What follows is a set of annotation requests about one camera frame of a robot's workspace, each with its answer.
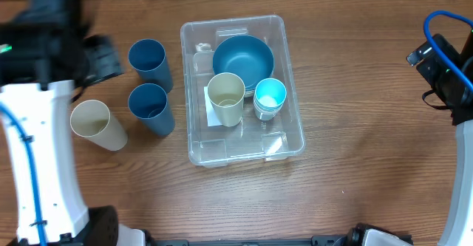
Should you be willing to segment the clear plastic storage bin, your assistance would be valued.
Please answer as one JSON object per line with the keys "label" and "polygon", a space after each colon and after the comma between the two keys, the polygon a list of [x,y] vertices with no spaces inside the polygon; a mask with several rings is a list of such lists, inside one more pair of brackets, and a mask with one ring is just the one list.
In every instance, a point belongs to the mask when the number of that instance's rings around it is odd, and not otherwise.
{"label": "clear plastic storage bin", "polygon": [[[273,51],[272,76],[287,88],[282,109],[271,120],[261,121],[253,98],[244,100],[241,122],[234,127],[208,127],[203,88],[213,78],[214,50],[227,38],[252,35]],[[305,141],[296,85],[293,79],[285,24],[281,17],[253,16],[185,23],[180,29],[186,95],[188,157],[195,165],[219,167],[264,159],[283,160],[301,154]]]}

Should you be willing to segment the grey small cup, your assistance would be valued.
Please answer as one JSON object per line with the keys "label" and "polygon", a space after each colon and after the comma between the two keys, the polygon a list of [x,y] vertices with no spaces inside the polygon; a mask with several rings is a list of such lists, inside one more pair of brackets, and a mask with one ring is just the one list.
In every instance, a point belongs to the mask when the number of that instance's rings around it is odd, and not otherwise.
{"label": "grey small cup", "polygon": [[268,121],[273,119],[277,115],[277,112],[265,112],[255,109],[255,115],[261,121]]}

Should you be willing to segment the cream tall cup front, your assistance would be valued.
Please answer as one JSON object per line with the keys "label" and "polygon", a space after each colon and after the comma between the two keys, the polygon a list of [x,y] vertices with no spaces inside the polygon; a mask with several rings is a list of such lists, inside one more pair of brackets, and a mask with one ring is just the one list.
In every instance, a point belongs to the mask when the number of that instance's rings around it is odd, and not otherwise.
{"label": "cream tall cup front", "polygon": [[78,104],[70,116],[71,129],[80,137],[109,151],[121,150],[128,135],[109,107],[99,100]]}

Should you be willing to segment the blue bowl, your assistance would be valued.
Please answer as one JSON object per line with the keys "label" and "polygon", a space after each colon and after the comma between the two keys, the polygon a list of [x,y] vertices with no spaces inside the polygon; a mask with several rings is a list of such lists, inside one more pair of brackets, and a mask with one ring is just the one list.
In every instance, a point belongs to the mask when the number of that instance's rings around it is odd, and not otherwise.
{"label": "blue bowl", "polygon": [[257,84],[269,78],[275,68],[271,48],[252,35],[236,35],[219,44],[212,58],[215,75],[229,72],[239,76],[246,92],[252,92]]}

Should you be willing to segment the mint green small cup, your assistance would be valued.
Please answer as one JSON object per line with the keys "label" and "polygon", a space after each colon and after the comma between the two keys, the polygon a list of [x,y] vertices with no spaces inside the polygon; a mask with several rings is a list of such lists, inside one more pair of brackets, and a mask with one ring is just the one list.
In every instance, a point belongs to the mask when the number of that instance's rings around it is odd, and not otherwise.
{"label": "mint green small cup", "polygon": [[282,104],[277,107],[263,106],[258,100],[254,100],[253,104],[255,105],[256,109],[260,111],[265,111],[265,112],[279,112],[280,109],[283,107]]}

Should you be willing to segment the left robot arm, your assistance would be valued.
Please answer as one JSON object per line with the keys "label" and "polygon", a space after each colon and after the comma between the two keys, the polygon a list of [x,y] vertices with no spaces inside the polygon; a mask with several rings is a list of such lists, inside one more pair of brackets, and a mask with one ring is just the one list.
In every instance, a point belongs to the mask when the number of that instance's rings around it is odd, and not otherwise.
{"label": "left robot arm", "polygon": [[30,0],[1,26],[1,122],[18,228],[13,245],[150,245],[111,205],[89,208],[78,186],[69,108],[123,73],[111,40],[90,35],[94,0]]}

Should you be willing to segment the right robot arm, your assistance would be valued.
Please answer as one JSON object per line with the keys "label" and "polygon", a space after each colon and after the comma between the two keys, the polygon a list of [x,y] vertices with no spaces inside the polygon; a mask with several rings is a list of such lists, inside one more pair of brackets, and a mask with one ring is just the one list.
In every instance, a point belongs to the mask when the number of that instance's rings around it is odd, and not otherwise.
{"label": "right robot arm", "polygon": [[436,95],[441,105],[433,109],[451,112],[452,125],[456,127],[457,165],[449,215],[438,242],[439,245],[472,244],[472,89],[441,58],[444,55],[461,75],[472,80],[472,36],[458,52],[442,35],[432,36],[406,59],[415,66],[431,89],[422,94],[425,100]]}

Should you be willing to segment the large cream bowl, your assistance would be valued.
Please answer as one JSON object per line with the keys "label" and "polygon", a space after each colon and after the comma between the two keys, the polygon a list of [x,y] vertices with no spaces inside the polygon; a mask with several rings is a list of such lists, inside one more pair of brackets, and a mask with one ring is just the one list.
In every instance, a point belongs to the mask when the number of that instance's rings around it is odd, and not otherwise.
{"label": "large cream bowl", "polygon": [[244,97],[245,98],[249,98],[249,97],[253,97],[254,96],[254,93],[255,93],[256,89],[255,88],[252,88],[252,89],[246,89],[245,90],[245,95]]}

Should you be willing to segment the light blue small cup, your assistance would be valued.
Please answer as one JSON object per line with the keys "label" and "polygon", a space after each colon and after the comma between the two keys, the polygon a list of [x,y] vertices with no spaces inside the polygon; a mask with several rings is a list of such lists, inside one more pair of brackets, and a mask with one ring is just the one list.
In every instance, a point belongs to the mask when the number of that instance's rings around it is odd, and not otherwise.
{"label": "light blue small cup", "polygon": [[280,80],[266,78],[257,84],[254,94],[256,102],[262,108],[274,110],[285,102],[287,90]]}

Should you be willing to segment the cream tall cup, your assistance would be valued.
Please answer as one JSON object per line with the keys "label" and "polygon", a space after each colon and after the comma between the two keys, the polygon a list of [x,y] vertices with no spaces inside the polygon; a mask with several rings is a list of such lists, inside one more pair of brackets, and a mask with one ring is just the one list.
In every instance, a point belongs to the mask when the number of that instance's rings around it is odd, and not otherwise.
{"label": "cream tall cup", "polygon": [[243,114],[245,85],[238,75],[230,72],[215,75],[208,83],[208,96],[223,126],[239,124]]}
{"label": "cream tall cup", "polygon": [[109,151],[121,150],[128,135],[109,107],[99,100],[78,104],[70,116],[71,129],[80,137]]}

